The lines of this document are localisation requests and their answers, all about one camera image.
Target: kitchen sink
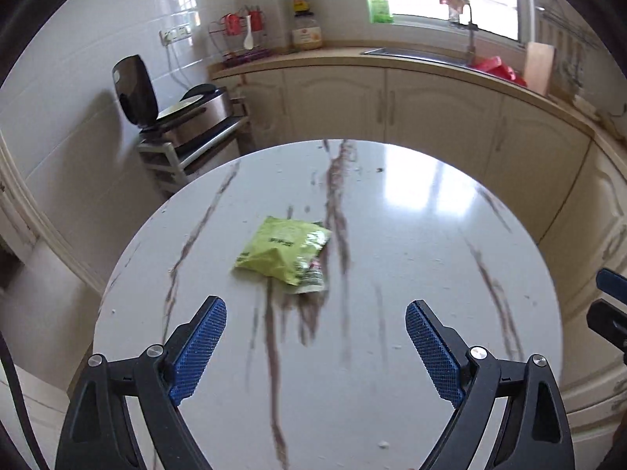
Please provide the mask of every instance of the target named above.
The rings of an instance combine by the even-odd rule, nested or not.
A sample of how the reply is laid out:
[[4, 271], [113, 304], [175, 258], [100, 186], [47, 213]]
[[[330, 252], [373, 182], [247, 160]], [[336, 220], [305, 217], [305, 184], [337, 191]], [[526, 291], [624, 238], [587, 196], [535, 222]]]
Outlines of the kitchen sink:
[[412, 60], [425, 60], [428, 62], [455, 65], [456, 67], [471, 68], [466, 65], [465, 60], [460, 60], [459, 58], [451, 58], [450, 56], [437, 53], [412, 51], [411, 49], [400, 49], [398, 47], [380, 47], [378, 49], [373, 49], [372, 51], [363, 52], [362, 54], [368, 56], [394, 56], [396, 58], [410, 58]]

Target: white spoon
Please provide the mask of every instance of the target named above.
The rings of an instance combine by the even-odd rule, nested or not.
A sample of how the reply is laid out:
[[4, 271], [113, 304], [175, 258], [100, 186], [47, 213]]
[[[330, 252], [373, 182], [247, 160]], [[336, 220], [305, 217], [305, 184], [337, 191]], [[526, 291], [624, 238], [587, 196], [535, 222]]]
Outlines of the white spoon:
[[252, 49], [255, 47], [255, 41], [253, 40], [253, 30], [250, 26], [250, 14], [246, 16], [246, 24], [248, 25], [248, 34], [246, 35], [246, 39], [244, 39], [244, 49]]

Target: metal screw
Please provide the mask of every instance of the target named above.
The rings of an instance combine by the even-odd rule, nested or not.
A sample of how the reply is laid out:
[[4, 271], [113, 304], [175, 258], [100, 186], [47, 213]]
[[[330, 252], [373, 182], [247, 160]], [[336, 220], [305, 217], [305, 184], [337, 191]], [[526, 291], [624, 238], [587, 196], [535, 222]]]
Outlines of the metal screw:
[[146, 355], [149, 357], [158, 357], [163, 353], [163, 347], [161, 345], [152, 345], [148, 350], [146, 350]]
[[544, 358], [541, 355], [538, 355], [537, 353], [532, 357], [532, 360], [534, 361], [534, 364], [537, 365], [538, 367], [544, 367], [548, 364], [546, 358]]
[[470, 348], [470, 354], [477, 360], [483, 360], [488, 356], [488, 350], [482, 347]]
[[87, 364], [89, 364], [89, 367], [97, 367], [100, 364], [102, 364], [102, 355], [99, 354], [95, 354], [89, 357], [89, 360], [87, 361]]

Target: green bottle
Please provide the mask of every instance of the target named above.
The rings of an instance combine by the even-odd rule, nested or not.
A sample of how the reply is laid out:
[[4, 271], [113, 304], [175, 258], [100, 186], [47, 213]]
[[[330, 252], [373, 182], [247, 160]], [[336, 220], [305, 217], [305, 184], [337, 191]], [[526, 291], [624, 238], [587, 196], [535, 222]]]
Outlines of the green bottle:
[[393, 23], [390, 3], [387, 0], [371, 0], [370, 9], [373, 23]]

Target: white cabinet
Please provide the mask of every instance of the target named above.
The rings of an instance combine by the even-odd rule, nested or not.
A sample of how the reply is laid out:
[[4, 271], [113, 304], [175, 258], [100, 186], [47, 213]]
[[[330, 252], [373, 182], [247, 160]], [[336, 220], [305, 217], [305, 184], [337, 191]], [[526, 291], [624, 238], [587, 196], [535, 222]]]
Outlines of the white cabinet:
[[483, 179], [503, 96], [463, 81], [388, 69], [386, 142]]
[[256, 147], [262, 150], [293, 141], [283, 70], [251, 72], [238, 78], [239, 94], [246, 99]]
[[506, 96], [483, 184], [538, 242], [568, 196], [589, 144], [563, 120]]
[[385, 70], [370, 67], [285, 69], [291, 141], [383, 141]]
[[239, 88], [241, 87], [241, 76], [229, 76], [228, 78], [220, 78], [219, 80], [212, 81], [216, 86], [226, 88], [229, 91], [231, 97], [239, 97]]
[[573, 434], [575, 468], [596, 470], [612, 446], [612, 437], [619, 424], [615, 421], [597, 425]]
[[593, 144], [572, 192], [539, 244], [562, 311], [564, 368], [560, 389], [567, 412], [627, 389], [627, 368], [620, 352], [585, 322], [589, 305], [601, 296], [595, 283], [597, 271], [603, 267], [627, 271], [626, 237], [627, 183]]

